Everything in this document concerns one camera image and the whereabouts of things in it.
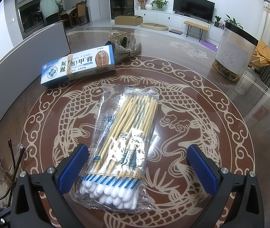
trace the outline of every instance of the television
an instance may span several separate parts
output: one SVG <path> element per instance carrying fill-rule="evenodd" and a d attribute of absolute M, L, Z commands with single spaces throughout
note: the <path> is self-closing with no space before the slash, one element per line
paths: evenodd
<path fill-rule="evenodd" d="M 174 0 L 173 11 L 212 21 L 214 6 L 207 0 Z"/>

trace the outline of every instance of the bench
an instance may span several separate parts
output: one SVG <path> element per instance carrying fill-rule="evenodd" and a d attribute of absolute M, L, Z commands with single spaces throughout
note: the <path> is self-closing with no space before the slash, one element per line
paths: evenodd
<path fill-rule="evenodd" d="M 187 24 L 188 25 L 188 29 L 187 29 L 187 36 L 189 35 L 189 32 L 192 28 L 192 26 L 196 27 L 196 28 L 199 28 L 199 42 L 201 41 L 202 39 L 202 36 L 203 36 L 203 31 L 209 31 L 209 28 L 208 27 L 205 27 L 205 26 L 202 26 L 202 25 L 199 25 L 199 24 L 195 24 L 193 22 L 189 22 L 189 21 L 184 21 L 184 24 Z"/>

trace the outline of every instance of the window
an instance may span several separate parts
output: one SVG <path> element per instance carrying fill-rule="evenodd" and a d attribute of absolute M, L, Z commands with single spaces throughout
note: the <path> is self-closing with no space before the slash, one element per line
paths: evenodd
<path fill-rule="evenodd" d="M 20 17 L 23 24 L 24 32 L 28 32 L 38 25 L 43 24 L 45 26 L 45 18 L 43 18 L 40 12 L 40 1 L 33 0 L 19 8 Z M 62 11 L 63 6 L 59 6 L 59 11 Z"/>

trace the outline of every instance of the purple mat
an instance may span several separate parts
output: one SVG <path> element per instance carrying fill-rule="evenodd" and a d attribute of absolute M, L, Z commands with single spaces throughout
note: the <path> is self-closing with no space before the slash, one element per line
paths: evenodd
<path fill-rule="evenodd" d="M 209 43 L 207 41 L 201 41 L 200 44 L 203 45 L 203 46 L 205 46 L 209 50 L 214 51 L 214 52 L 217 52 L 218 51 L 217 48 L 216 48 L 216 45 L 211 44 L 211 43 Z"/>

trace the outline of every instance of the dining chair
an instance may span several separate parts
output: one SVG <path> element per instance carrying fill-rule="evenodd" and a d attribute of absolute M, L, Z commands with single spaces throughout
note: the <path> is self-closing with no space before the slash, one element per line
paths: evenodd
<path fill-rule="evenodd" d="M 76 8 L 77 8 L 76 15 L 72 16 L 72 18 L 74 18 L 74 19 L 77 18 L 78 24 L 81 26 L 80 17 L 85 16 L 86 21 L 87 21 L 85 24 L 89 23 L 88 16 L 87 16 L 86 4 L 85 3 L 77 3 Z"/>

